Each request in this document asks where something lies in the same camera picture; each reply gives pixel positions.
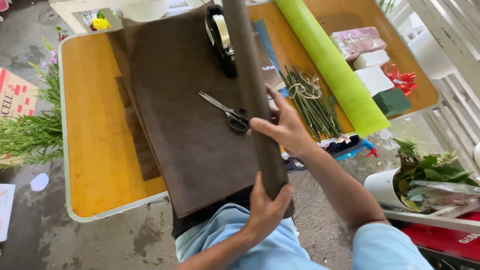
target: scissors blade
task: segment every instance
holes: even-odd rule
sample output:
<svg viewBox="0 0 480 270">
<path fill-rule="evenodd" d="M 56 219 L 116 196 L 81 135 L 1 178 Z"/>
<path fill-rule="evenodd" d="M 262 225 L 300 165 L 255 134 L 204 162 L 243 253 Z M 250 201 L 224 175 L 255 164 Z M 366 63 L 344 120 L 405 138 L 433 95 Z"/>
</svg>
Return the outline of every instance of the scissors blade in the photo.
<svg viewBox="0 0 480 270">
<path fill-rule="evenodd" d="M 200 94 L 200 96 L 202 96 L 204 99 L 206 99 L 208 102 L 212 103 L 213 105 L 215 105 L 217 108 L 223 110 L 223 111 L 232 111 L 231 109 L 225 107 L 222 105 L 222 103 L 218 102 L 216 99 L 214 99 L 213 97 L 205 94 L 204 92 L 200 91 L 198 92 L 198 94 Z"/>
</svg>

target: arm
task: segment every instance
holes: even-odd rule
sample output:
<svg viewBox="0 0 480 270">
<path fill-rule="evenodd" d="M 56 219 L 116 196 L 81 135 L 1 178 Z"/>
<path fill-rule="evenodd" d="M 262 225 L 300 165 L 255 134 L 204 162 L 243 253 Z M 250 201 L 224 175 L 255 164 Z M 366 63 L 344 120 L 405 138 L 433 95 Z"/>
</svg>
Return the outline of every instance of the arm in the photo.
<svg viewBox="0 0 480 270">
<path fill-rule="evenodd" d="M 373 222 L 389 224 L 377 201 L 367 189 L 346 173 L 303 127 L 297 112 L 276 91 L 268 90 L 278 110 L 278 125 L 260 118 L 252 118 L 250 125 L 264 133 L 289 153 L 300 158 L 322 187 L 328 201 L 350 227 L 359 228 Z"/>
<path fill-rule="evenodd" d="M 275 201 L 265 192 L 260 173 L 250 195 L 250 216 L 236 234 L 200 252 L 177 266 L 177 270 L 225 269 L 264 240 L 278 226 L 292 199 L 293 187 L 282 187 Z"/>
</svg>

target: yellow flower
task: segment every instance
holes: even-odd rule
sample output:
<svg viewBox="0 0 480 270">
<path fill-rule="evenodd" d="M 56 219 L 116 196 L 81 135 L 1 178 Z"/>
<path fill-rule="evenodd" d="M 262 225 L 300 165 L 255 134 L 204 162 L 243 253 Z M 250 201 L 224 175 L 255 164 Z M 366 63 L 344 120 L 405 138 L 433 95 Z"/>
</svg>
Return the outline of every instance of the yellow flower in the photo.
<svg viewBox="0 0 480 270">
<path fill-rule="evenodd" d="M 106 19 L 97 18 L 93 19 L 93 27 L 95 27 L 98 31 L 112 28 L 112 26 Z"/>
</svg>

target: hand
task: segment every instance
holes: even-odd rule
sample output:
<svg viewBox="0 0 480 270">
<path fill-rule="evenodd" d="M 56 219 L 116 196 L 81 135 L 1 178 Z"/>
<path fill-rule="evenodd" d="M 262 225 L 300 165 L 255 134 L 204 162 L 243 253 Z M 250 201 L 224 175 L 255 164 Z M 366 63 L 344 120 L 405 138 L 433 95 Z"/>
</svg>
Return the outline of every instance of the hand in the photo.
<svg viewBox="0 0 480 270">
<path fill-rule="evenodd" d="M 286 184 L 278 193 L 275 201 L 265 192 L 260 172 L 255 177 L 255 185 L 250 194 L 250 217 L 243 231 L 248 233 L 259 243 L 269 236 L 280 221 L 292 200 L 293 186 Z"/>
<path fill-rule="evenodd" d="M 278 108 L 272 112 L 278 120 L 278 125 L 254 117 L 250 120 L 250 126 L 255 131 L 272 137 L 294 157 L 302 158 L 311 149 L 317 148 L 301 123 L 297 111 L 284 100 L 280 93 L 270 88 L 267 88 L 267 91 Z"/>
</svg>

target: lime green wrapping paper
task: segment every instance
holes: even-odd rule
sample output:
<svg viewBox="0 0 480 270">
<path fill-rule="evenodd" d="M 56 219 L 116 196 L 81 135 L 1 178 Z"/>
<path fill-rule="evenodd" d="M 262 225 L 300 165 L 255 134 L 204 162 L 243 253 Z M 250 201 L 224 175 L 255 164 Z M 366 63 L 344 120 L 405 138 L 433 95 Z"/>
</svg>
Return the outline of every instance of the lime green wrapping paper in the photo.
<svg viewBox="0 0 480 270">
<path fill-rule="evenodd" d="M 275 0 L 360 137 L 390 126 L 302 0 Z"/>
</svg>

